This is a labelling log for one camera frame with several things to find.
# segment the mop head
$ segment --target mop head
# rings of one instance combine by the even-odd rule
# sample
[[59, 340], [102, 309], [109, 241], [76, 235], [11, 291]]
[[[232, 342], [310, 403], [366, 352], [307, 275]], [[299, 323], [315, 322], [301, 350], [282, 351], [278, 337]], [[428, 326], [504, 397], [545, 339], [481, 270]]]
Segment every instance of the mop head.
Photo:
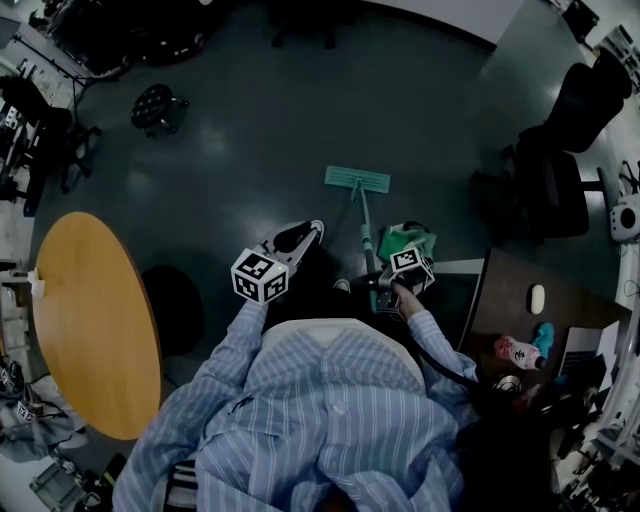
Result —
[[336, 167], [335, 165], [327, 167], [327, 173], [324, 176], [325, 185], [335, 185], [336, 187], [349, 189], [353, 189], [358, 181], [360, 181], [363, 190], [388, 194], [391, 176], [377, 172]]

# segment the striped shirt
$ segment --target striped shirt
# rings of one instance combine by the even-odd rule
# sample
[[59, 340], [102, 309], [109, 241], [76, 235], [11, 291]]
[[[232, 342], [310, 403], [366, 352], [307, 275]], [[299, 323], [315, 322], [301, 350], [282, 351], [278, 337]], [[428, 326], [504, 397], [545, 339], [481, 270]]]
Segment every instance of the striped shirt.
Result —
[[[312, 511], [332, 485], [359, 509], [455, 508], [456, 434], [477, 419], [464, 390], [423, 364], [419, 383], [366, 331], [328, 347], [294, 331], [256, 364], [266, 307], [247, 302], [192, 382], [175, 391], [133, 449], [116, 511], [147, 511], [154, 487], [195, 456], [198, 510]], [[475, 379], [428, 311], [414, 339]]]

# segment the desk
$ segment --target desk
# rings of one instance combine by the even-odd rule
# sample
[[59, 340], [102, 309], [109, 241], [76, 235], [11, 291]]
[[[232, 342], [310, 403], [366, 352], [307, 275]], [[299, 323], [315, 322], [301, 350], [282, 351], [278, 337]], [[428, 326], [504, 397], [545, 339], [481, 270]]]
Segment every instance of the desk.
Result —
[[[461, 269], [460, 272], [474, 272], [477, 267], [473, 268], [472, 262], [465, 262], [457, 268]], [[436, 265], [434, 271], [447, 271], [444, 265], [441, 264], [440, 268]], [[545, 289], [544, 310], [539, 315], [528, 311], [529, 290], [535, 284], [541, 284]], [[482, 372], [482, 375], [493, 380], [502, 374], [521, 378], [526, 375], [523, 386], [530, 387], [558, 374], [570, 327], [602, 329], [620, 321], [620, 339], [630, 318], [631, 311], [615, 302], [573, 285], [540, 267], [491, 249], [484, 261], [459, 350], [478, 363], [479, 376]], [[544, 370], [523, 372], [510, 361], [493, 355], [493, 341], [497, 335], [505, 334], [529, 343], [536, 327], [543, 322], [550, 322], [555, 332], [553, 348]]]
[[36, 268], [45, 281], [33, 316], [60, 391], [90, 425], [137, 438], [160, 407], [156, 326], [126, 249], [99, 219], [70, 213], [51, 228]]

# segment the stool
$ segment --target stool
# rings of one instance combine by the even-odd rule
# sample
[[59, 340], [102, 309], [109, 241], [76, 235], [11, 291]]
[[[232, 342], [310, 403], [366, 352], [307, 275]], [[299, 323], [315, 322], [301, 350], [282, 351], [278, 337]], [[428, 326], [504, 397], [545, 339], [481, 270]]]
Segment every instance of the stool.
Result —
[[131, 111], [131, 123], [136, 128], [144, 130], [150, 139], [155, 139], [156, 133], [149, 128], [158, 124], [169, 130], [169, 133], [176, 133], [178, 128], [167, 120], [167, 113], [174, 103], [182, 108], [189, 106], [188, 101], [176, 98], [168, 85], [152, 85], [136, 100]]

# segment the dark desk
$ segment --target dark desk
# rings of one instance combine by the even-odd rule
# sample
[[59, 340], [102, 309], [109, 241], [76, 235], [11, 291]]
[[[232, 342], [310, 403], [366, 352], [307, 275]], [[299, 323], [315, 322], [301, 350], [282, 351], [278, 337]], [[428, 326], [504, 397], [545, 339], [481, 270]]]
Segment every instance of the dark desk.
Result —
[[[545, 289], [544, 310], [539, 315], [528, 311], [529, 290], [535, 284], [541, 284]], [[479, 377], [494, 379], [501, 374], [511, 374], [523, 378], [526, 375], [523, 386], [530, 387], [558, 374], [570, 327], [601, 329], [619, 320], [620, 340], [630, 317], [631, 311], [613, 301], [492, 249], [485, 260], [460, 351], [478, 363]], [[497, 335], [509, 335], [528, 343], [542, 322], [550, 322], [555, 331], [553, 348], [544, 370], [523, 372], [510, 361], [493, 355], [493, 341]]]

